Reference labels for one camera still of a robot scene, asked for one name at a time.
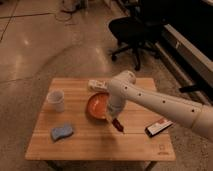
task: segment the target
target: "floor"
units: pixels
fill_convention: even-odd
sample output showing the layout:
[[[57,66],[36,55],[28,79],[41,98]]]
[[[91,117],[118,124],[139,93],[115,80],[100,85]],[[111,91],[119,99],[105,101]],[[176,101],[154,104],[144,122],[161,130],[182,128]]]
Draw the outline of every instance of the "floor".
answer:
[[[24,155],[53,77],[134,72],[131,52],[121,54],[115,63],[110,59],[116,40],[107,25],[123,16],[114,2],[109,8],[104,1],[89,0],[89,8],[70,19],[60,8],[60,0],[5,0],[0,6],[0,171],[51,170],[44,162],[26,161]],[[159,92],[189,98],[178,92],[178,82],[160,59],[141,55],[137,77],[153,77]],[[212,144],[177,124],[169,131],[177,159],[159,162],[153,170],[211,169]],[[143,170],[142,162],[62,164],[65,170]]]

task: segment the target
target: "paper cup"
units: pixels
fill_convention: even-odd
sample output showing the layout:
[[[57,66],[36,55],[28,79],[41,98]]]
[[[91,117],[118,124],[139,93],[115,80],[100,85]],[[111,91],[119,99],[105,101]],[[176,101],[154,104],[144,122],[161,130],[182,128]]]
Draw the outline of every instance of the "paper cup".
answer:
[[[54,90],[47,94],[47,102],[52,105],[55,111],[64,111],[64,92]]]

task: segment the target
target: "sponge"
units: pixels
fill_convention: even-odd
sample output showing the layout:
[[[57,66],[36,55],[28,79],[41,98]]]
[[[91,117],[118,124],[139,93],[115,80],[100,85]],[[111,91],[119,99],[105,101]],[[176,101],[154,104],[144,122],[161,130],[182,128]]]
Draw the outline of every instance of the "sponge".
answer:
[[[62,138],[69,137],[73,134],[73,128],[70,124],[64,124],[60,127],[55,127],[51,130],[51,137],[53,141],[60,140]]]

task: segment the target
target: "desk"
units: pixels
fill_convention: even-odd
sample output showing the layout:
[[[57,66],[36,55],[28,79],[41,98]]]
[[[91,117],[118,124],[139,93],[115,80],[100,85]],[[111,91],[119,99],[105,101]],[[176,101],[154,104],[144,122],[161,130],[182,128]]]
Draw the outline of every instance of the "desk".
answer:
[[[168,131],[152,139],[145,134],[145,127],[161,118],[146,108],[127,102],[119,116],[125,134],[119,133],[111,124],[91,120],[85,114],[85,107],[87,100],[95,92],[87,90],[88,80],[53,79],[49,90],[64,91],[65,111],[57,113],[46,101],[44,102],[25,155],[27,160],[48,161],[55,169],[58,167],[50,161],[153,161],[149,165],[151,168],[156,161],[175,160]],[[146,89],[156,89],[151,78],[139,78],[136,84]],[[64,123],[72,124],[75,133],[69,138],[54,143],[50,138],[50,131]]]

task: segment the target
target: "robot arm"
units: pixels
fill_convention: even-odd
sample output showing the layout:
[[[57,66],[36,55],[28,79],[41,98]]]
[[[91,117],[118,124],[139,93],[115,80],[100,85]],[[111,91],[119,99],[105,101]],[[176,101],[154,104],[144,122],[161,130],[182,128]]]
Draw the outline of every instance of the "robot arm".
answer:
[[[130,100],[213,141],[213,107],[138,88],[135,80],[132,72],[124,71],[107,83],[110,97],[106,117],[109,122],[118,117],[126,100]]]

